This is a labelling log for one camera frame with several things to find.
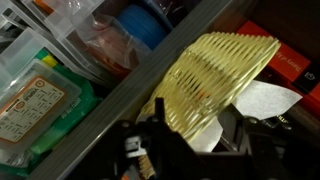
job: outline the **printed label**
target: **printed label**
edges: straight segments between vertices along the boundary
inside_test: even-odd
[[[0,138],[18,142],[64,96],[64,91],[44,78],[33,78],[0,110]]]

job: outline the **gray metal shelf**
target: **gray metal shelf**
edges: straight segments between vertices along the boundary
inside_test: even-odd
[[[203,0],[33,171],[28,179],[64,179],[119,119],[134,119],[184,47],[210,30],[232,30],[254,0]]]

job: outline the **clear plastic container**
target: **clear plastic container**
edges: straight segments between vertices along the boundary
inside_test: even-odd
[[[83,3],[86,3],[86,7],[93,12],[103,1],[104,0],[92,0],[84,1]],[[50,6],[55,7],[55,11],[49,15],[34,4],[33,0],[23,0],[22,2],[46,25],[48,29],[50,29],[57,41],[60,42],[75,60],[77,60],[78,65],[89,71],[101,81],[104,81],[104,86],[107,84],[107,87],[114,87],[118,83],[110,72],[99,65],[91,55],[86,53],[86,46],[82,43],[80,38],[77,37],[72,23],[67,17],[62,15],[63,13],[59,13],[65,11],[63,6],[59,6],[59,3],[62,1],[43,1]]]
[[[0,149],[23,152],[81,90],[34,57],[31,29],[0,55]]]
[[[38,20],[35,19],[35,16],[33,14],[30,14],[30,12],[26,8],[21,6],[21,4],[19,4],[18,2],[11,0],[0,1],[0,13],[2,14],[3,12],[8,10],[13,11],[26,24],[34,29],[38,33],[38,35],[35,35],[35,32],[31,33],[35,38],[34,40],[37,40],[40,46],[46,47],[47,50],[49,50],[53,55],[57,56],[57,58],[73,72],[108,88],[113,88],[118,83],[118,81],[108,72],[104,72],[104,74],[101,75],[100,72],[105,71],[104,69],[91,68],[91,66],[80,64],[79,61],[76,60],[79,57],[72,56],[67,50],[65,50],[65,48],[47,31],[47,29],[42,24],[37,22]]]

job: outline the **cardboard box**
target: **cardboard box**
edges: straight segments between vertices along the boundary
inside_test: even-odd
[[[239,34],[270,36],[270,34],[251,21],[247,21]],[[289,88],[303,96],[299,101],[306,109],[320,118],[320,65],[303,57],[289,46],[281,43],[276,55],[263,73],[271,83]]]

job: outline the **yellow translucent plastic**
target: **yellow translucent plastic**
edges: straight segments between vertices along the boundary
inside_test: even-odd
[[[279,49],[272,37],[214,32],[190,45],[166,73],[140,115],[154,113],[164,98],[166,122],[190,142],[232,103]],[[154,174],[147,156],[141,173]]]

